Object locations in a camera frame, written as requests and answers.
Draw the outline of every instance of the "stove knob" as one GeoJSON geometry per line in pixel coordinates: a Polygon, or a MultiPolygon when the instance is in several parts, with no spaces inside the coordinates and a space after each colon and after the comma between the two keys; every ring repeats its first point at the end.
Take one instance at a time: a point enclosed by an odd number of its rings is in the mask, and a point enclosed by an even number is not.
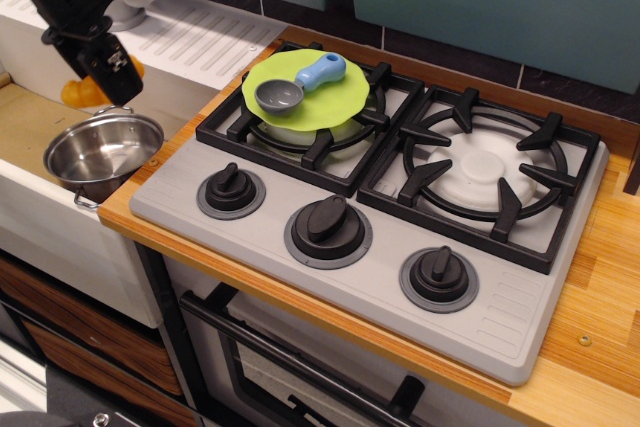
{"type": "Polygon", "coordinates": [[[256,186],[246,172],[231,162],[223,170],[211,176],[206,185],[207,204],[223,212],[240,210],[256,197],[256,186]]]}
{"type": "Polygon", "coordinates": [[[365,227],[347,199],[333,195],[304,207],[293,223],[291,236],[296,247],[309,257],[335,260],[360,247],[365,227]]]}
{"type": "Polygon", "coordinates": [[[469,287],[462,261],[449,247],[427,252],[411,267],[409,279],[415,291],[432,302],[453,302],[469,287]]]}

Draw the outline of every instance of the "green silicone lid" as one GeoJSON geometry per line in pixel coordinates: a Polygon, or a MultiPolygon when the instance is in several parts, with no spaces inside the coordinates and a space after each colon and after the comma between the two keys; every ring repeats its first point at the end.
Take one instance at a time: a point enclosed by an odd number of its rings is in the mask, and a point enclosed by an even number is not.
{"type": "Polygon", "coordinates": [[[300,69],[313,64],[324,54],[326,52],[315,49],[278,52],[254,66],[242,84],[247,108],[269,125],[299,132],[329,129],[349,120],[364,107],[369,83],[362,69],[346,59],[347,71],[342,80],[305,92],[302,103],[286,116],[271,115],[256,102],[255,90],[262,82],[273,79],[293,82],[300,69]]]}

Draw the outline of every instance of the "wooden drawer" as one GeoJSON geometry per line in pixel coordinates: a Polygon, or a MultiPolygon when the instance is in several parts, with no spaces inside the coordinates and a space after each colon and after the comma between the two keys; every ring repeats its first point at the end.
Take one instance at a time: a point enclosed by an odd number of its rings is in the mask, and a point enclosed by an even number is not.
{"type": "Polygon", "coordinates": [[[106,354],[166,392],[182,395],[169,354],[161,342],[140,335],[2,256],[0,289],[88,347],[106,354]]]}
{"type": "Polygon", "coordinates": [[[176,427],[196,427],[191,411],[107,361],[29,321],[23,323],[47,358],[62,369],[121,397],[176,427]]]}

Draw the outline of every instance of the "sink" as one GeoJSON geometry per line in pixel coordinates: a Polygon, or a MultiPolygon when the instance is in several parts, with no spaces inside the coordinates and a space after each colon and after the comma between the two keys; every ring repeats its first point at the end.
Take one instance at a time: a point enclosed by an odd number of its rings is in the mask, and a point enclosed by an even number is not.
{"type": "MultiPolygon", "coordinates": [[[[145,65],[128,105],[173,137],[282,31],[284,24],[200,0],[159,0],[145,21],[117,34],[145,65]]],[[[135,244],[42,165],[47,145],[92,115],[60,104],[73,70],[40,41],[46,28],[30,0],[0,0],[0,249],[151,328],[162,322],[135,244]]]]}

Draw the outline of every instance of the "toy stove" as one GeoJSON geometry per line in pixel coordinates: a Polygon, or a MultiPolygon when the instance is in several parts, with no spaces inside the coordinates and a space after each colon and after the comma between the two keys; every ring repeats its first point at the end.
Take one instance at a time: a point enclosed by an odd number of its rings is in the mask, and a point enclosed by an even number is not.
{"type": "Polygon", "coordinates": [[[359,67],[371,87],[364,108],[313,133],[267,125],[238,88],[136,192],[132,212],[496,379],[526,382],[605,145],[554,113],[425,89],[387,64],[359,67]]]}

